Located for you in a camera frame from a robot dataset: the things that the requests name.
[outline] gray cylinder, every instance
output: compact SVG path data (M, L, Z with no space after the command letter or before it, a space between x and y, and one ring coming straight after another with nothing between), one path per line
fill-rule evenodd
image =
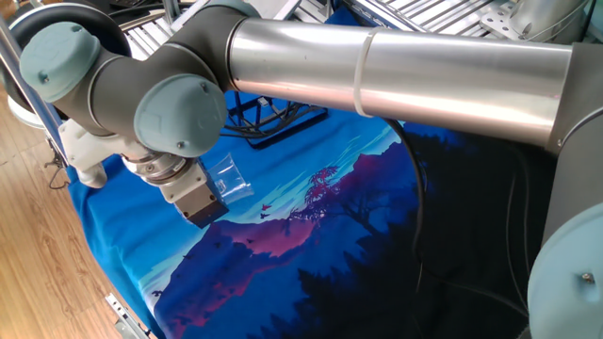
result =
M346 110L356 100L369 115L545 146L571 55L568 46L249 19L230 70L242 91Z

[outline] robot end effector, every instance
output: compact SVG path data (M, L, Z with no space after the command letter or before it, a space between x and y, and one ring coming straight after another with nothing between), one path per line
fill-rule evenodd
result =
M228 12L226 24L246 18L228 7L210 10ZM204 227L227 212L198 157L220 136L229 85L185 47L190 38L184 30L141 62L108 52L79 24L53 24L25 47L21 73L70 117L59 133L83 184L103 186L101 162L121 154L127 168Z

